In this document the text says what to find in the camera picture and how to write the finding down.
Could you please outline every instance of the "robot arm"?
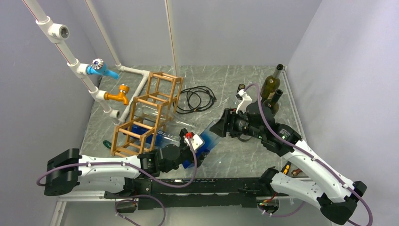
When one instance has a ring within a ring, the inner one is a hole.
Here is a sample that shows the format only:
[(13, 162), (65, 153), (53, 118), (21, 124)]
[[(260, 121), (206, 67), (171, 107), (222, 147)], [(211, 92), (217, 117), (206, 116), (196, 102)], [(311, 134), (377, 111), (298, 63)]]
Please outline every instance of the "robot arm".
[[(210, 131), (220, 137), (227, 134), (230, 137), (238, 137), (244, 134), (260, 139), (269, 151), (298, 166), (315, 182), (309, 184), (269, 168), (259, 178), (261, 189), (299, 198), (320, 209), (325, 217), (337, 224), (343, 225), (347, 222), (359, 201), (347, 188), (351, 188), (361, 197), (367, 189), (366, 185), (361, 181), (353, 182), (332, 169), (308, 147), (297, 132), (288, 125), (276, 123), (271, 110), (263, 107), (263, 114), (271, 129), (280, 138), (311, 153), (313, 158), (281, 142), (265, 127), (257, 103), (251, 103), (250, 97), (243, 90), (240, 92), (243, 100), (237, 109), (226, 108), (221, 119)], [(339, 175), (344, 183), (340, 183), (333, 173)]]
[(158, 177), (160, 172), (176, 170), (183, 161), (193, 162), (193, 154), (188, 145), (192, 143), (194, 151), (200, 148), (204, 141), (199, 135), (181, 130), (179, 147), (167, 145), (147, 153), (125, 158), (98, 158), (79, 155), (79, 149), (69, 149), (51, 159), (47, 163), (47, 171), (56, 170), (46, 176), (44, 194), (58, 196), (71, 191), (108, 191), (113, 194), (126, 194), (134, 191), (132, 179), (145, 178), (137, 168)]

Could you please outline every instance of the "wooden rack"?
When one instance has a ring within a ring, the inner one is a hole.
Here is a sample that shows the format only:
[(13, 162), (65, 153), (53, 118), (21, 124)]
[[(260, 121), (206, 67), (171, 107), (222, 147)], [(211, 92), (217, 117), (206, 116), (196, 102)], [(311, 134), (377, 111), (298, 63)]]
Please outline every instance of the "wooden rack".
[[(150, 93), (152, 79), (157, 79), (157, 83), (155, 86), (155, 91)], [(169, 81), (172, 83), (172, 89), (170, 94), (161, 93), (159, 91), (161, 80)], [(145, 95), (133, 98), (133, 102), (130, 106), (129, 121), (126, 122), (125, 124), (115, 127), (112, 139), (112, 146), (111, 146), (112, 156), (117, 155), (120, 157), (127, 157), (128, 155), (138, 155), (140, 153), (150, 151), (154, 148), (158, 130), (161, 127), (162, 130), (165, 130), (166, 123), (172, 119), (172, 117), (169, 116), (168, 113), (171, 110), (170, 108), (173, 104), (174, 104), (173, 113), (176, 113), (177, 103), (179, 101), (180, 91), (182, 89), (182, 83), (183, 83), (183, 78), (179, 78), (163, 72), (157, 72), (157, 73), (150, 72), (150, 75), (148, 76), (147, 90), (145, 92)], [(174, 96), (176, 85), (179, 85), (179, 87), (176, 96)], [(143, 121), (145, 119), (144, 114), (140, 116), (135, 116), (137, 103), (148, 105), (157, 109), (158, 115), (156, 117), (155, 125), (153, 127), (143, 124)], [(163, 116), (163, 119), (161, 119), (162, 112), (165, 112), (166, 114)], [(142, 135), (133, 133), (131, 132), (133, 125), (148, 129), (148, 131), (146, 131)], [(126, 141), (125, 144), (123, 144), (122, 146), (117, 146), (118, 133), (120, 132), (126, 135)], [(152, 135), (150, 148), (145, 148), (144, 146), (146, 139), (150, 135)], [(140, 141), (140, 145), (135, 144), (137, 140)], [(135, 147), (139, 151), (135, 152), (133, 150), (129, 150), (128, 149), (129, 146)]]

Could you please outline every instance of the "floor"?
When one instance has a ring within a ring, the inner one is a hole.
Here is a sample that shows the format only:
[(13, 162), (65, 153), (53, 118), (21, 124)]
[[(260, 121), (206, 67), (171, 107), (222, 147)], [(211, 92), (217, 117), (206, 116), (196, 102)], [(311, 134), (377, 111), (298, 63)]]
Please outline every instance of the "floor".
[[(165, 72), (173, 74), (171, 66), (133, 66), (133, 68), (148, 70), (153, 72)], [(208, 86), (213, 90), (217, 101), (215, 105), (205, 112), (195, 112), (191, 114), (179, 115), (179, 117), (195, 124), (193, 131), (201, 133), (212, 120), (220, 118), (224, 108), (231, 103), (229, 97), (234, 95), (237, 86), (240, 83), (246, 85), (257, 82), (260, 86), (264, 79), (273, 73), (275, 67), (269, 66), (180, 66), (180, 74), (184, 77), (182, 89), (194, 87), (198, 85)], [(124, 83), (130, 86), (131, 91), (128, 93), (129, 99), (132, 97), (141, 75), (131, 73), (120, 73), (120, 78), (114, 80), (109, 77), (103, 77), (100, 83), (100, 89), (106, 90), (113, 94), (118, 92), (120, 84)], [(280, 110), (275, 119), (276, 122), (284, 123), (296, 131), (298, 128), (298, 119), (294, 114), (292, 101), (288, 95), (286, 80), (281, 77), (280, 89), (284, 94), (279, 104)], [(167, 84), (161, 84), (161, 89), (167, 89)], [(248, 90), (249, 95), (255, 100), (255, 88)], [(108, 101), (113, 109), (123, 111), (125, 106), (121, 102)], [(180, 97), (179, 106), (186, 106), (185, 96)], [(111, 157), (111, 152), (103, 144), (103, 140), (112, 140), (112, 132), (114, 124), (108, 116), (106, 116), (98, 103), (93, 105), (92, 113), (88, 123), (88, 128), (83, 140), (81, 153), (95, 157)], [(181, 127), (168, 126), (168, 132), (177, 133)], [(211, 151), (208, 157), (199, 167), (196, 178), (237, 178), (237, 177), (259, 177), (268, 167), (276, 166), (281, 168), (285, 161), (280, 159), (276, 154), (268, 152), (260, 141), (251, 139), (248, 142), (240, 142), (237, 139), (225, 137)], [(161, 173), (160, 178), (190, 178), (191, 169), (171, 171), (167, 174)]]

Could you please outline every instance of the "white pvc pipe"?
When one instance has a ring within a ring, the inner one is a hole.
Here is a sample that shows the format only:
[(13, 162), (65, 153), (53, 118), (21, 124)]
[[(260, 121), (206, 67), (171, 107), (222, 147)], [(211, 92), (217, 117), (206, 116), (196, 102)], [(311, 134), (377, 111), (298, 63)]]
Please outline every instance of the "white pvc pipe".
[(47, 20), (47, 15), (37, 1), (22, 0), (33, 17), (39, 22)]
[[(46, 13), (43, 11), (43, 9), (40, 7), (38, 2), (36, 0), (22, 0), (26, 7), (29, 9), (29, 11), (32, 13), (32, 15), (36, 18), (36, 23), (39, 26), (39, 28), (44, 32), (44, 34), (47, 36), (47, 38), (54, 43), (58, 50), (61, 52), (61, 54), (64, 56), (65, 60), (68, 62), (69, 68), (75, 73), (75, 75), (82, 80), (82, 82), (86, 85), (86, 87), (89, 90), (89, 93), (93, 93), (98, 91), (98, 88), (93, 84), (91, 79), (87, 76), (85, 71), (78, 71), (79, 66), (81, 66), (81, 63), (75, 58), (71, 50), (68, 48), (64, 40), (62, 39), (57, 39), (55, 37), (50, 36), (48, 33), (48, 28), (51, 27), (54, 23), (51, 21), (50, 17), (46, 15)], [(112, 110), (108, 106), (108, 104), (105, 103), (103, 100), (96, 99), (94, 96), (92, 96), (94, 100), (98, 101), (103, 107), (104, 112), (107, 113), (108, 115), (114, 115), (115, 110)], [(120, 121), (116, 117), (111, 117), (112, 122), (117, 125), (120, 123)]]
[(70, 65), (75, 64), (78, 61), (69, 49), (69, 47), (66, 45), (65, 41), (60, 41), (59, 43), (55, 43), (55, 45), (57, 45), (57, 48), (60, 50), (65, 60), (68, 61)]
[(93, 82), (91, 81), (91, 79), (86, 75), (84, 76), (82, 79), (82, 82), (87, 86), (88, 90), (90, 91), (94, 91), (97, 87), (93, 84)]
[(149, 75), (149, 71), (145, 71), (148, 73), (143, 73), (143, 78), (141, 79), (141, 82), (138, 84), (138, 87), (135, 91), (135, 93), (133, 94), (132, 98), (129, 101), (129, 105), (126, 106), (125, 110), (123, 111), (122, 115), (119, 118), (119, 122), (120, 123), (125, 123), (125, 120), (130, 112), (130, 106), (132, 105), (133, 102), (133, 98), (137, 97), (138, 95), (140, 95), (141, 90), (143, 89), (143, 87), (145, 86), (145, 84), (147, 83), (147, 79), (148, 79), (148, 75)]
[(131, 67), (119, 66), (117, 68), (118, 68), (118, 70), (120, 70), (122, 72), (130, 72), (130, 73), (135, 73), (135, 74), (141, 74), (143, 76), (145, 76), (147, 73), (148, 73), (148, 75), (150, 74), (149, 71), (138, 70), (138, 69), (134, 69), (134, 68), (131, 68)]
[(98, 26), (98, 29), (100, 30), (101, 35), (102, 35), (103, 38), (104, 38), (105, 43), (106, 43), (107, 46), (108, 46), (108, 49), (109, 49), (110, 52), (111, 52), (111, 55), (112, 55), (112, 57), (113, 57), (113, 59), (114, 59), (114, 61), (115, 61), (115, 65), (116, 65), (116, 66), (120, 66), (121, 63), (120, 63), (120, 61), (119, 61), (119, 59), (118, 59), (118, 56), (116, 55), (116, 52), (115, 52), (114, 47), (113, 47), (112, 44), (111, 44), (110, 37), (108, 37), (107, 32), (105, 32), (104, 25), (103, 25), (103, 23), (101, 22), (100, 17), (98, 16), (98, 13), (97, 13), (96, 9), (94, 8), (93, 2), (92, 2), (91, 0), (85, 0), (85, 2), (86, 2), (86, 5), (88, 6), (88, 9), (89, 9), (90, 12), (91, 12), (91, 15), (92, 15), (93, 18), (94, 18), (94, 21), (96, 22), (96, 24), (97, 24), (97, 26)]

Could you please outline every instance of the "faucet handle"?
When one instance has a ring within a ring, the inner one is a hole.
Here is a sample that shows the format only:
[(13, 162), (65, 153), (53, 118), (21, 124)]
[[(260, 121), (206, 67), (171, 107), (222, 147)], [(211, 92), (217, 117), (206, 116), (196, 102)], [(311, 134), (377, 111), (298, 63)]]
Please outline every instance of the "faucet handle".
[(91, 63), (91, 67), (93, 67), (96, 70), (101, 69), (103, 65), (104, 65), (104, 60), (99, 58), (93, 60), (93, 62)]
[(119, 86), (119, 92), (128, 93), (130, 87), (128, 85), (122, 84)]

